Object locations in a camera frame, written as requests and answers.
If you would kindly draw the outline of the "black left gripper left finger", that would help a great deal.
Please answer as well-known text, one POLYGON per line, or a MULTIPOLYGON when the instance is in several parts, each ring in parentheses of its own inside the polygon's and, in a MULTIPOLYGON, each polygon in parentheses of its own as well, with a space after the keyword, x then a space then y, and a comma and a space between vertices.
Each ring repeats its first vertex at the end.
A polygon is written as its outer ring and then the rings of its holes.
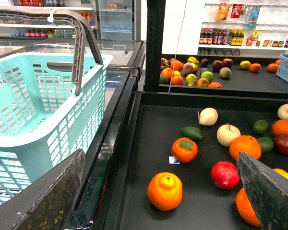
POLYGON ((86 159, 79 149, 0 205, 0 230, 62 230, 78 196, 86 159))

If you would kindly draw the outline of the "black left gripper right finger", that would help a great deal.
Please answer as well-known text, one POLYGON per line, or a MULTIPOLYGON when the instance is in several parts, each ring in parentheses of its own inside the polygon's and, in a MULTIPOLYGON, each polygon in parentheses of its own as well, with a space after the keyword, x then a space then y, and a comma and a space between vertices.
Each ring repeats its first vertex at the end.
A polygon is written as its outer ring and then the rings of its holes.
POLYGON ((262 229, 288 230, 288 179, 245 152, 237 168, 262 229))

